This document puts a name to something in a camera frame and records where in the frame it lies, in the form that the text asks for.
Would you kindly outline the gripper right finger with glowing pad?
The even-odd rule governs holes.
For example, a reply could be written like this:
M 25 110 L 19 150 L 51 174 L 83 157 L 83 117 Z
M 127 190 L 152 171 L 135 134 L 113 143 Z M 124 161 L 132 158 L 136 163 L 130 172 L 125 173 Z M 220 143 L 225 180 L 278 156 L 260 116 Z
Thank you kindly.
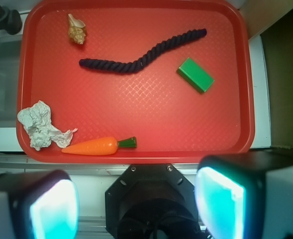
M 293 152 L 206 156 L 195 201 L 215 239 L 293 239 Z

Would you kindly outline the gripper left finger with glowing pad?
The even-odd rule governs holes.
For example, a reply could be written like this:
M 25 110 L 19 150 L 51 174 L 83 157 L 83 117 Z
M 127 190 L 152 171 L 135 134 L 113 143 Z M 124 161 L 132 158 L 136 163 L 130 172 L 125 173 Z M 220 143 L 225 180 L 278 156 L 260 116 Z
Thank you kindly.
M 63 170 L 0 174 L 0 239 L 73 239 L 77 187 Z

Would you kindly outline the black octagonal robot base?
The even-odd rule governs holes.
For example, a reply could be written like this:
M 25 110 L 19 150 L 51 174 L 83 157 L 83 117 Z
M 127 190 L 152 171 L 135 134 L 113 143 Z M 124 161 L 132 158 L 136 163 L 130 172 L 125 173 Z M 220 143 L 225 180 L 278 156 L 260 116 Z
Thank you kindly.
M 130 165 L 105 192 L 115 239 L 205 239 L 194 185 L 171 164 Z

